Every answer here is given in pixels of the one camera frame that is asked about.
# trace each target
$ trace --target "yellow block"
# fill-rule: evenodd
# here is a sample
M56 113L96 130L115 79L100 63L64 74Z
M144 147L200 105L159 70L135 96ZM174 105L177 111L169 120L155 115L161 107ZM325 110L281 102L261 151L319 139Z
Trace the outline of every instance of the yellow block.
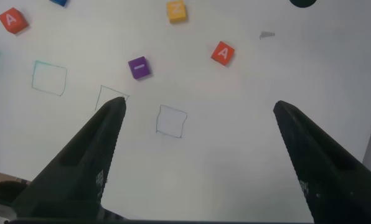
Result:
M168 2L167 15L169 16L169 21L171 23L181 22L187 20L186 7L183 1L173 1Z

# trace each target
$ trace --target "blue block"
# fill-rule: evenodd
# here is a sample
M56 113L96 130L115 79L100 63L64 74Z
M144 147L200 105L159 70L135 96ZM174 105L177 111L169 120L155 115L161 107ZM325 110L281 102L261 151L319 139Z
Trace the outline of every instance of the blue block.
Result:
M54 3L57 3L57 4L59 4L62 7L64 7L65 4L67 3L67 0L50 0L50 1L52 1Z

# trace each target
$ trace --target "red letter block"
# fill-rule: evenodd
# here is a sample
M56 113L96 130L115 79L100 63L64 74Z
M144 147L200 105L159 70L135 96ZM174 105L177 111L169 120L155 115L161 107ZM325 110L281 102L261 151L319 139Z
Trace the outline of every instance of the red letter block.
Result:
M233 57L234 51L232 47L220 41L212 54L212 59L225 66Z
M14 8L1 14L0 21L3 23L6 30L12 34L16 34L28 26L22 14Z

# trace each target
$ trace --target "purple block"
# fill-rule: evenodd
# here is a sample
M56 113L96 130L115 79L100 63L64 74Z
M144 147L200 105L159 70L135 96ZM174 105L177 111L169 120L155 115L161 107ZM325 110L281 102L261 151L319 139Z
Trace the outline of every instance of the purple block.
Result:
M129 62L133 78L138 79L151 74L145 57L140 57Z

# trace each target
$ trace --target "blue square outline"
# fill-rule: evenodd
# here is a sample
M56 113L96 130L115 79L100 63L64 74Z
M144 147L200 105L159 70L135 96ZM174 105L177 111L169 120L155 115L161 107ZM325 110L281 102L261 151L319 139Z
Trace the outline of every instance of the blue square outline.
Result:
M35 71L36 71L36 68L37 68L38 64L41 64L41 65L50 65L50 66L54 66L54 67L64 68L65 69L65 83L64 83L63 91L62 91L61 94L52 93L52 92L41 90L41 89L38 89L38 88L34 87ZM65 67L61 67L61 66L58 66L58 65L52 65L52 64L49 64L49 63L46 63L46 62L41 62L39 60L36 60L35 61L35 67L34 67L34 73L32 75L32 88L35 89L35 90L42 91L44 93L49 93L49 94L53 94L53 95L56 95L56 96L62 96L63 93L65 92L65 89L67 88L67 74L68 74L68 69L65 68Z
M128 98L129 98L129 95L127 95L127 94L124 94L124 93L122 93L122 92L120 92L120 91L118 91L118 90L114 90L114 89L112 89L112 88L110 88L110 87L107 87L107 86L101 85L101 87L100 87L100 93L98 94L98 98L97 98L96 108L95 108L94 110L97 110L98 101L100 100L101 91L103 90L103 87L104 87L104 88L107 88L107 89L109 89L109 90L115 91L115 92L117 92L117 93L120 93L120 94L122 94L122 95L125 95L125 96L126 96L126 98L124 99L125 101L128 100Z
M176 136L173 136L171 134L167 134L167 133L164 133L164 132L158 130L158 118L159 118L159 115L161 115L161 108L162 108L162 106L165 106L167 108L170 108L170 109L173 109L173 110L176 110L176 111L180 111L180 112L185 113L185 119L183 121L183 124L181 125L181 134L180 134L180 137L176 137ZM181 138L181 136L183 135L184 123L186 122L186 119L187 118L188 118L187 112L184 112L184 111L181 111L181 110L178 110L178 109L171 108L170 106L160 105L160 107L159 107L159 113L158 113L158 116L156 117L156 131L155 131L155 133L160 132L162 134L165 134L165 135L168 135L168 136L171 136L171 137L174 137L174 138Z

